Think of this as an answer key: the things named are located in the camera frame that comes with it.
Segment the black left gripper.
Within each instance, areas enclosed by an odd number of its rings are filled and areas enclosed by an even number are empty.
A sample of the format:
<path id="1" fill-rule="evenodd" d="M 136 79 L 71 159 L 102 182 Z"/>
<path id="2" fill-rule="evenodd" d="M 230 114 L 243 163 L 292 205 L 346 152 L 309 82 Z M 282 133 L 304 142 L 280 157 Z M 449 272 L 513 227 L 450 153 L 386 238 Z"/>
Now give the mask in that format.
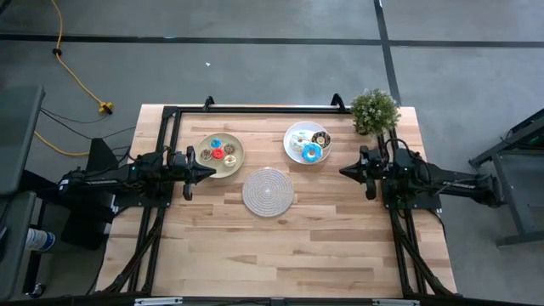
<path id="1" fill-rule="evenodd" d="M 192 199 L 191 185 L 194 181 L 193 163 L 195 161 L 195 149 L 188 146 L 186 152 L 177 151 L 173 156 L 173 180 L 183 182 L 182 194 L 185 200 Z M 216 169 L 203 165 L 197 165 L 198 179 L 206 179 L 216 173 Z"/>

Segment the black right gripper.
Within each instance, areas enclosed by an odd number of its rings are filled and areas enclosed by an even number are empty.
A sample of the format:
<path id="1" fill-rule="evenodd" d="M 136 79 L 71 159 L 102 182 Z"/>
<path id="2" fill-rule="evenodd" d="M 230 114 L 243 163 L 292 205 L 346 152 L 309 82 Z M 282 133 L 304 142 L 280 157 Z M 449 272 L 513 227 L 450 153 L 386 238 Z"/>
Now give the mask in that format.
<path id="1" fill-rule="evenodd" d="M 384 163 L 379 149 L 369 149 L 367 146 L 360 147 L 360 162 L 343 167 L 339 170 L 344 176 L 361 183 L 359 173 L 363 168 L 364 183 L 366 185 L 365 196 L 368 200 L 377 197 L 376 181 L 383 177 Z"/>

